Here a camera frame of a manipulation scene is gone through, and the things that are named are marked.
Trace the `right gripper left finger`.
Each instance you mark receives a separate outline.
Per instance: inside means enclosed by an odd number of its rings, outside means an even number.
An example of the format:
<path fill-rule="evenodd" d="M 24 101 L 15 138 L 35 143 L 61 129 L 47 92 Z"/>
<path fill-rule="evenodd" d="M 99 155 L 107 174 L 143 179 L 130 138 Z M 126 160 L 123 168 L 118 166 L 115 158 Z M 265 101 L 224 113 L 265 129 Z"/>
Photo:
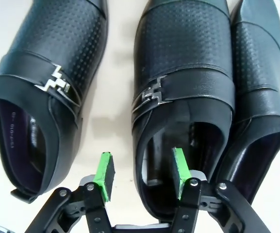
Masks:
<path fill-rule="evenodd" d="M 65 187 L 55 189 L 26 232 L 69 233 L 85 216 L 90 233 L 111 233 L 105 203 L 110 201 L 114 176 L 113 156 L 104 152 L 96 174 L 82 178 L 74 191 Z"/>

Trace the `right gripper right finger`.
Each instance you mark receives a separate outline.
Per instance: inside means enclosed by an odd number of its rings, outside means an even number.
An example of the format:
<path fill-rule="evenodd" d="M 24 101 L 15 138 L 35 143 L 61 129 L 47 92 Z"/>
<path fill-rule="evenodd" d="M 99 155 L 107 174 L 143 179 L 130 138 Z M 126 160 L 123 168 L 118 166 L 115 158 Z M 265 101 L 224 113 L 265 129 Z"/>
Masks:
<path fill-rule="evenodd" d="M 269 231 L 231 182 L 209 183 L 201 171 L 189 170 L 181 148 L 173 148 L 172 153 L 178 207 L 171 223 L 171 232 L 193 233 L 200 210 L 208 212 L 225 233 Z"/>

